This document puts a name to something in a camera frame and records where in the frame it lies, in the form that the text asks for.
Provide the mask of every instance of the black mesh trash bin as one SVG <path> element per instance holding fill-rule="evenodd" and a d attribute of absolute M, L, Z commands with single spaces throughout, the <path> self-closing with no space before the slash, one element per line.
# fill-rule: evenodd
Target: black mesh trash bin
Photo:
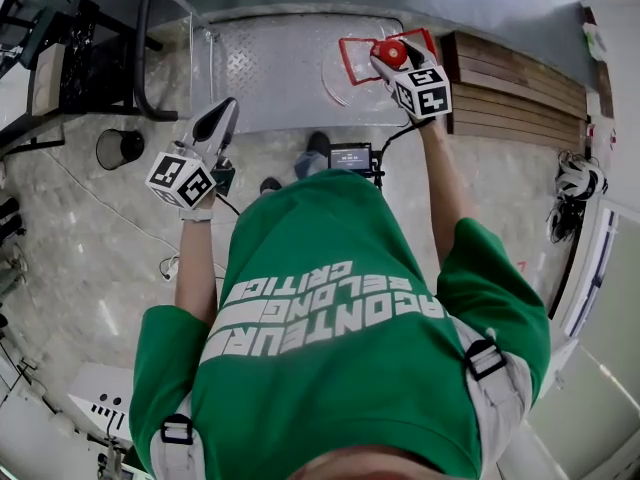
<path fill-rule="evenodd" d="M 144 139 L 138 131 L 125 132 L 113 128 L 102 132 L 96 144 L 96 157 L 103 169 L 113 171 L 137 160 L 144 151 Z"/>

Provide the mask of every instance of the marble floor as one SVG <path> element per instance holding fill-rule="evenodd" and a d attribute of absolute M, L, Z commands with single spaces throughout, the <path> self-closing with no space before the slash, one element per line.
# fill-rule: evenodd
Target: marble floor
<path fill-rule="evenodd" d="M 186 105 L 179 53 L 166 54 L 150 78 L 155 98 Z M 64 134 L 64 147 L 7 158 L 7 192 L 20 200 L 27 234 L 18 242 L 29 263 L 26 283 L 5 301 L 10 333 L 38 364 L 49 397 L 85 430 L 91 427 L 66 396 L 84 361 L 132 368 L 141 316 L 149 306 L 173 300 L 173 282 L 158 271 L 177 247 L 177 212 L 153 196 L 144 178 L 156 154 L 181 136 L 184 122 L 159 124 L 138 117 L 85 116 L 48 132 Z M 142 157 L 115 171 L 103 170 L 96 140 L 107 128 L 137 129 L 146 141 Z M 371 141 L 380 148 L 388 128 L 325 130 L 333 142 Z M 238 135 L 229 157 L 238 173 L 229 200 L 243 209 L 262 179 L 292 182 L 292 165 L 308 130 Z M 557 151 L 481 137 L 452 137 L 456 162 L 475 199 L 480 221 L 499 235 L 514 264 L 550 303 L 568 255 L 552 245 L 546 218 L 554 202 Z M 429 221 L 427 174 L 416 132 L 385 155 L 384 195 L 432 290 L 438 275 Z M 123 220 L 113 210 L 129 222 Z M 214 255 L 226 265 L 235 215 L 218 203 Z"/>

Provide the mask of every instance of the diamond plate metal sheet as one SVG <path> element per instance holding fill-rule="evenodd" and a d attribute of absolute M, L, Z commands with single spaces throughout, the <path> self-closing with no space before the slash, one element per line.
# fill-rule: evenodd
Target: diamond plate metal sheet
<path fill-rule="evenodd" d="M 261 16 L 213 23 L 192 38 L 193 113 L 227 96 L 240 103 L 236 133 L 329 126 L 402 126 L 406 113 L 340 105 L 322 82 L 322 62 L 341 37 L 402 32 L 393 19 L 338 14 Z M 370 90 L 383 91 L 382 83 Z"/>

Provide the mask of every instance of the green t-shirt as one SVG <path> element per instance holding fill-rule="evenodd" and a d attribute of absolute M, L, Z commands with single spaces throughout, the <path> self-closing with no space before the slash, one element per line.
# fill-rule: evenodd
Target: green t-shirt
<path fill-rule="evenodd" d="M 193 391 L 209 479 L 282 480 L 330 450 L 374 444 L 477 478 L 478 429 L 449 314 L 481 334 L 493 328 L 525 359 L 534 398 L 548 321 L 499 239 L 471 219 L 456 226 L 437 297 L 360 176 L 329 170 L 261 198 L 238 219 L 211 333 L 172 306 L 143 318 L 130 409 L 143 464 L 150 470 L 152 435 Z"/>

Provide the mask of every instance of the white helmet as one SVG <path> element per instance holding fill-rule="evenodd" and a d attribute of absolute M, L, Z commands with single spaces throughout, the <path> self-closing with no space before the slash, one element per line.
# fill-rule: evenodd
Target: white helmet
<path fill-rule="evenodd" d="M 606 191 L 607 179 L 598 166 L 582 157 L 561 155 L 556 190 L 560 197 L 586 201 L 598 192 Z"/>

